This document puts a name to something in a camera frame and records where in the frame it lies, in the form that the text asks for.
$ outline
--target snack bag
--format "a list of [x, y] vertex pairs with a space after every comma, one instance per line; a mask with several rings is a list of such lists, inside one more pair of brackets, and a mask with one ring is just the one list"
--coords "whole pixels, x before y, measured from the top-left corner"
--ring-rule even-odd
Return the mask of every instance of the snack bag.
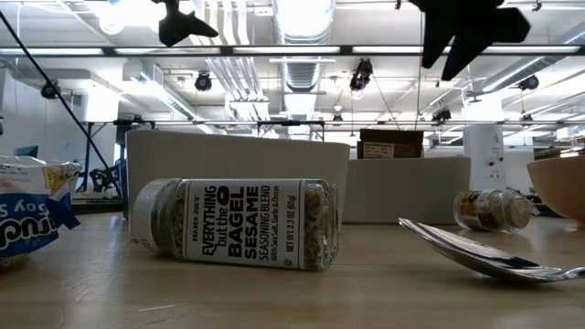
[[0, 270], [57, 239], [61, 225], [80, 223], [71, 194], [81, 166], [0, 155]]

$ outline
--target seasoning jar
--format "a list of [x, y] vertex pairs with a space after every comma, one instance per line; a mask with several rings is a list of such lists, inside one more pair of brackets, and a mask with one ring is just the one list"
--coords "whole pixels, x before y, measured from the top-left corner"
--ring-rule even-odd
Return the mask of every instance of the seasoning jar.
[[157, 179], [132, 233], [180, 260], [322, 271], [337, 256], [336, 187], [320, 179]]
[[532, 217], [533, 205], [516, 191], [469, 191], [453, 202], [457, 223], [474, 230], [514, 233], [525, 228]]

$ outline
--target small spice jar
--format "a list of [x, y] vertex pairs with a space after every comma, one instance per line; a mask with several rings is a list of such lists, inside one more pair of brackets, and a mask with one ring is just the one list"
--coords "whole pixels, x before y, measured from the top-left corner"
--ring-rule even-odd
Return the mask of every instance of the small spice jar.
[[320, 179], [157, 179], [132, 233], [180, 260], [322, 271], [337, 256], [335, 186]]
[[469, 191], [453, 202], [457, 223], [474, 230], [515, 233], [525, 228], [532, 217], [533, 205], [516, 191]]

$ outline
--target spoon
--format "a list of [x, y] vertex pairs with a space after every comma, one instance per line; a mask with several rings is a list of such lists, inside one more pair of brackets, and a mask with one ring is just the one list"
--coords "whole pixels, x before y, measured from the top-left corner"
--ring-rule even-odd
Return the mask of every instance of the spoon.
[[568, 271], [551, 268], [409, 219], [399, 218], [399, 223], [423, 238], [441, 255], [496, 279], [523, 283], [585, 279], [585, 267]]

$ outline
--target table surface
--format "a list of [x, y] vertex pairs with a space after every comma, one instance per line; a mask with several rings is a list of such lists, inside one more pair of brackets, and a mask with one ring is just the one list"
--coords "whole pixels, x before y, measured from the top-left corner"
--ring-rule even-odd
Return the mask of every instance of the table surface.
[[[529, 287], [482, 278], [396, 225], [344, 226], [321, 273], [196, 264], [132, 243], [115, 214], [0, 272], [0, 327], [583, 328], [585, 281]], [[559, 267], [585, 263], [585, 230], [536, 218], [517, 235], [449, 230]]]

